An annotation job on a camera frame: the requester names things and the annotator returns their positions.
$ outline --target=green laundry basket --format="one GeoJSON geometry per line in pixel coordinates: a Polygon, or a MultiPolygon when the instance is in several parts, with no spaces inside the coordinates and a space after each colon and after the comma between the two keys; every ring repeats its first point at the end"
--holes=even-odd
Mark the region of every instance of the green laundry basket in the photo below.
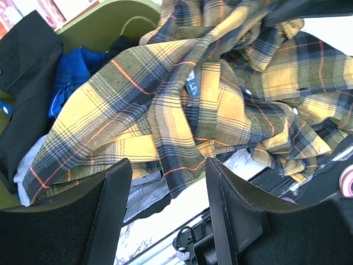
{"type": "MultiPolygon", "coordinates": [[[[80,46],[91,51],[106,52],[120,35],[139,39],[155,29],[160,11],[160,6],[152,0],[105,0],[57,33],[64,42],[64,52],[80,46]]],[[[0,93],[0,98],[8,102],[6,94],[0,93]]],[[[3,124],[0,122],[3,129],[8,117],[0,117],[1,120],[4,121],[3,124]]],[[[0,182],[0,209],[18,205],[19,200],[0,182]]]]}

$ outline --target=plaid shirt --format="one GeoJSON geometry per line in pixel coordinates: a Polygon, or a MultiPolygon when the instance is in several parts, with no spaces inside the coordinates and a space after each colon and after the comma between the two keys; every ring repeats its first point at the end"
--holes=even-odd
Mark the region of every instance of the plaid shirt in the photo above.
{"type": "Polygon", "coordinates": [[[274,4],[164,0],[157,29],[68,100],[25,176],[28,196],[127,157],[134,178],[162,169],[176,197],[203,176],[206,156],[244,147],[303,182],[353,130],[353,59],[299,32],[302,20],[261,26],[274,4]]]}

